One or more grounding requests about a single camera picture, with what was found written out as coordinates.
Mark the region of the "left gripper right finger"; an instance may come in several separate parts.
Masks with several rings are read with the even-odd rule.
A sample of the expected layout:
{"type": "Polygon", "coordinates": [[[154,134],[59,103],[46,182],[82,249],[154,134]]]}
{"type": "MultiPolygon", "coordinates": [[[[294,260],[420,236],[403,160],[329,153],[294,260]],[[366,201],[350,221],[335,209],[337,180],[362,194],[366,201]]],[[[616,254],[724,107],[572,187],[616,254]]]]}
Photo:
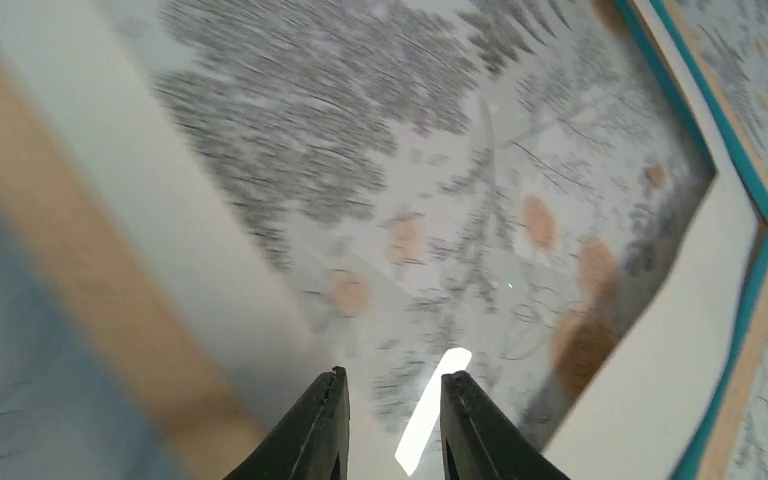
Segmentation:
{"type": "Polygon", "coordinates": [[[440,435],[447,479],[567,477],[526,440],[466,371],[441,377],[440,435]]]}

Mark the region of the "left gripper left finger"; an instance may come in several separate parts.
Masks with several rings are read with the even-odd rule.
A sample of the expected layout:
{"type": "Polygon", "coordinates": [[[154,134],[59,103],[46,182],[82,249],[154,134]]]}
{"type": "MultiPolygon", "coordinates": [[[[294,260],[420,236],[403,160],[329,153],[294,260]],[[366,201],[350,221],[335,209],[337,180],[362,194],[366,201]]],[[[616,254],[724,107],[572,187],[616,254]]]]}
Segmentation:
{"type": "Polygon", "coordinates": [[[320,374],[226,480],[345,480],[350,403],[346,370],[320,374]]]}

